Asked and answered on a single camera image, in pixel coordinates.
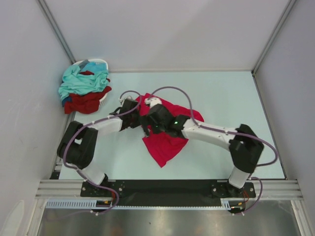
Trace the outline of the pink red t shirt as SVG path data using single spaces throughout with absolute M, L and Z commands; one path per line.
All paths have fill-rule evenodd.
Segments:
M 164 99 L 161 101 L 173 116 L 191 116 L 190 109 L 172 104 Z M 161 168 L 163 168 L 169 160 L 173 159 L 188 143 L 188 139 L 171 137 L 164 132 L 154 134 L 151 127 L 148 127 L 148 129 L 150 131 L 149 136 L 144 137 L 142 140 L 151 157 Z

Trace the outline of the aluminium front rail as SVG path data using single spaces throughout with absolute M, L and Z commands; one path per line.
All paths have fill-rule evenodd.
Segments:
M 105 198 L 114 192 L 127 198 L 133 194 L 197 194 L 205 197 L 237 199 L 260 196 L 267 200 L 300 200 L 303 198 L 299 184 L 295 180 L 249 180 L 241 190 L 228 189 L 225 180 L 110 180 L 108 189 L 95 187 L 82 180 L 42 180 L 36 198 Z

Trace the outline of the white laundry basket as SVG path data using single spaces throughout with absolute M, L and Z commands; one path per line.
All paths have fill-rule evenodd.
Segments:
M 84 69 L 89 64 L 91 65 L 90 67 L 93 69 L 93 71 L 91 71 L 91 72 L 94 72 L 95 70 L 98 70 L 98 68 L 104 69 L 105 71 L 108 72 L 108 63 L 105 60 L 102 60 L 102 59 L 81 60 L 81 61 L 75 62 L 73 65 L 78 65 L 81 69 Z M 100 100 L 99 100 L 99 107 L 104 106 L 107 93 L 102 98 L 100 98 Z

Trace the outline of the dark red t shirt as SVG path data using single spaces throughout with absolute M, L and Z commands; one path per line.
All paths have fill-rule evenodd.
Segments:
M 112 88 L 109 84 L 102 92 L 90 92 L 86 95 L 77 95 L 71 93 L 69 96 L 72 98 L 72 103 L 66 103 L 64 112 L 70 114 L 72 112 L 80 112 L 82 114 L 91 114 L 99 109 L 99 100 Z

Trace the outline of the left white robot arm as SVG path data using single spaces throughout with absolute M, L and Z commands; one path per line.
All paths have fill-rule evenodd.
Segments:
M 108 193 L 107 175 L 93 161 L 97 138 L 102 135 L 120 132 L 140 124 L 139 106 L 141 102 L 124 99 L 122 106 L 105 118 L 82 124 L 72 121 L 57 149 L 57 156 L 63 165 L 75 170 L 85 181 L 92 184 L 91 190 L 97 196 Z

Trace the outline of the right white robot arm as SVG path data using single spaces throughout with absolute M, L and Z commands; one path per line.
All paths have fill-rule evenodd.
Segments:
M 147 127 L 150 127 L 154 134 L 203 141 L 229 151 L 234 167 L 227 181 L 227 192 L 232 197 L 244 193 L 246 180 L 256 169 L 264 150 L 264 144 L 249 126 L 241 124 L 235 129 L 213 126 L 195 120 L 193 113 L 190 116 L 172 115 L 157 97 L 146 98 L 144 102 L 149 107 L 142 117 L 147 135 Z

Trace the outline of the navy blue t shirt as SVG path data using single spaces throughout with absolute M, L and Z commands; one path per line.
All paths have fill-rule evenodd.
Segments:
M 66 103 L 72 103 L 72 98 L 70 96 L 68 96 L 62 100 L 62 107 L 64 107 L 66 105 Z

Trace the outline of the teal t shirt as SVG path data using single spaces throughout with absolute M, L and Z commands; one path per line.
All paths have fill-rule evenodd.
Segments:
M 105 89 L 109 84 L 107 80 L 108 72 L 100 68 L 91 72 L 93 69 L 90 66 L 89 64 L 81 69 L 78 65 L 71 65 L 66 69 L 58 90 L 61 100 L 71 93 L 86 95 L 90 92 L 102 92 Z

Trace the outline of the right aluminium corner post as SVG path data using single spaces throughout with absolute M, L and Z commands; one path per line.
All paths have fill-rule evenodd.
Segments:
M 274 42 L 276 41 L 280 31 L 282 30 L 283 26 L 285 25 L 286 21 L 288 20 L 291 12 L 293 11 L 295 5 L 297 4 L 298 0 L 289 0 L 281 13 L 275 27 L 273 28 L 270 37 L 267 40 L 266 45 L 264 46 L 261 54 L 259 55 L 256 63 L 254 64 L 251 73 L 255 77 L 256 73 L 258 72 L 261 64 L 263 63 L 265 57 L 268 55 L 271 47 L 273 46 Z

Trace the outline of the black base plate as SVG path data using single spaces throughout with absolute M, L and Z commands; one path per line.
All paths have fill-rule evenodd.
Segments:
M 237 190 L 226 180 L 108 180 L 104 183 L 119 195 L 120 207 L 219 207 L 221 198 L 253 199 L 254 185 Z

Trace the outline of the left aluminium corner post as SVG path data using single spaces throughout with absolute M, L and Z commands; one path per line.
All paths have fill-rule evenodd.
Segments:
M 57 40 L 59 41 L 59 44 L 61 45 L 61 48 L 65 52 L 68 60 L 70 61 L 71 64 L 74 64 L 76 62 L 75 57 L 52 13 L 50 10 L 49 5 L 45 0 L 36 0 L 39 8 L 41 9 L 45 19 L 47 20 L 49 26 L 51 27 L 54 35 L 56 36 Z

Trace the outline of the aluminium corner post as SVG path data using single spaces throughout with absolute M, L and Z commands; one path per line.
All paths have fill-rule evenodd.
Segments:
M 52 13 L 50 10 L 49 5 L 45 0 L 36 0 L 39 8 L 41 9 L 45 19 L 47 20 L 49 26 L 51 27 L 54 35 L 56 36 L 57 40 L 59 41 L 59 44 L 61 45 L 61 48 L 65 52 L 68 60 L 70 61 L 71 64 L 74 64 L 76 62 L 75 57 Z
M 289 0 L 281 13 L 275 27 L 273 28 L 270 37 L 267 40 L 266 45 L 264 46 L 261 54 L 259 55 L 256 63 L 254 64 L 251 73 L 255 77 L 256 73 L 258 72 L 261 64 L 263 63 L 265 57 L 268 55 L 271 47 L 273 46 L 274 42 L 276 41 L 280 31 L 282 30 L 283 26 L 285 25 L 286 21 L 288 20 L 291 12 L 293 11 L 295 5 L 297 4 L 298 0 Z

